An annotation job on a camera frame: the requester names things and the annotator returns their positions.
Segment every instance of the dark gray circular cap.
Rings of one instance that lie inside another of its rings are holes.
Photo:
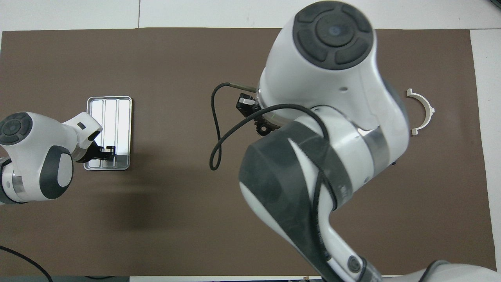
[[[312,64],[343,70],[369,55],[374,34],[367,18],[353,6],[322,1],[296,14],[293,39],[301,55]]]
[[[31,117],[25,112],[11,114],[0,121],[0,144],[4,146],[21,142],[33,126]]]

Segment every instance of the metal tray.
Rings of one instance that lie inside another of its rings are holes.
[[[115,146],[113,161],[91,160],[84,164],[88,171],[126,170],[130,166],[132,138],[132,98],[129,96],[90,97],[87,113],[103,127],[94,139],[99,146]]]

